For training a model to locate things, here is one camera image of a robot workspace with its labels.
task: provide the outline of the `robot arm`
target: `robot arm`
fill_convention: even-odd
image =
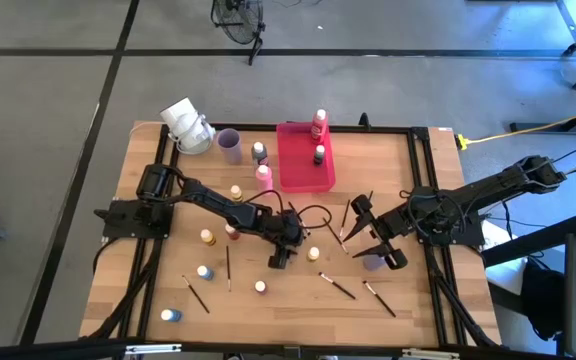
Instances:
[[[182,189],[181,194],[166,198],[166,186],[175,178]],[[301,245],[303,241],[302,229],[294,210],[273,214],[272,208],[268,206],[250,202],[236,203],[202,185],[199,180],[184,176],[175,167],[162,164],[146,166],[137,188],[137,197],[146,203],[195,204],[221,216],[238,231],[257,235],[275,244],[275,254],[268,261],[271,268],[285,268],[286,260],[294,253],[292,248]]]
[[[407,260],[401,250],[392,247],[390,239],[416,231],[421,239],[433,245],[463,243],[468,223],[477,223],[477,210],[527,192],[554,191],[565,179],[549,158],[529,156],[495,175],[455,190],[416,187],[406,193],[403,204],[376,218],[370,211],[372,204],[368,198],[360,195],[351,203],[357,224],[344,241],[370,225],[371,235],[380,244],[355,257],[379,255],[391,269],[400,269]]]

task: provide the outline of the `purple cup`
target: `purple cup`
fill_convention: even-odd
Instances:
[[[241,154],[241,137],[235,129],[223,129],[217,135],[217,145],[224,154],[226,162],[230,165],[239,165],[243,156]]]
[[[368,271],[376,271],[380,267],[386,265],[386,260],[378,255],[364,256],[364,269]]]

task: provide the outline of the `yellow cable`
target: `yellow cable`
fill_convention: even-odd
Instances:
[[[482,142],[485,142],[485,141],[490,141],[490,140],[495,140],[495,139],[501,139],[501,138],[505,138],[505,137],[508,137],[508,136],[521,135],[521,134],[526,134],[526,133],[533,132],[533,131],[544,130],[544,129],[548,129],[548,128],[551,128],[551,127],[553,127],[553,126],[556,126],[556,125],[559,125],[559,124],[563,124],[563,123],[566,123],[566,122],[568,122],[568,121],[575,120],[575,119],[576,119],[576,115],[575,115],[575,116],[572,116],[572,117],[569,117],[569,118],[567,118],[567,119],[564,119],[564,120],[560,120],[560,121],[554,122],[554,123],[552,123],[552,124],[548,124],[548,125],[544,125],[544,126],[539,126],[539,127],[536,127],[536,128],[531,128],[531,129],[526,129],[526,130],[515,131],[515,132],[511,132],[511,133],[505,133],[505,134],[500,134],[500,135],[495,135],[495,136],[489,136],[489,137],[486,137],[486,138],[483,138],[483,139],[477,139],[477,140],[470,140],[470,139],[464,138],[464,137],[462,136],[462,137],[460,138],[460,142],[462,142],[462,149],[465,150],[465,147],[464,147],[465,145],[479,144],[479,143],[482,143]]]

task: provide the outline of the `fan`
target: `fan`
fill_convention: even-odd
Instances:
[[[216,27],[224,29],[226,35],[234,42],[246,45],[254,40],[248,65],[252,65],[255,56],[264,43],[261,32],[266,29],[263,22],[264,7],[262,0],[213,0],[210,9],[210,20]]]

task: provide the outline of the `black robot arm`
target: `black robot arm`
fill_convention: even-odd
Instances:
[[[179,195],[165,197],[170,181],[177,179],[181,187]],[[189,178],[177,168],[162,164],[146,166],[137,188],[137,197],[146,203],[173,204],[187,202],[195,204],[218,216],[246,234],[257,235],[275,244],[275,254],[268,266],[283,269],[293,249],[303,241],[302,229],[294,210],[283,210],[273,214],[271,207],[251,202],[236,203],[209,189],[197,179]]]

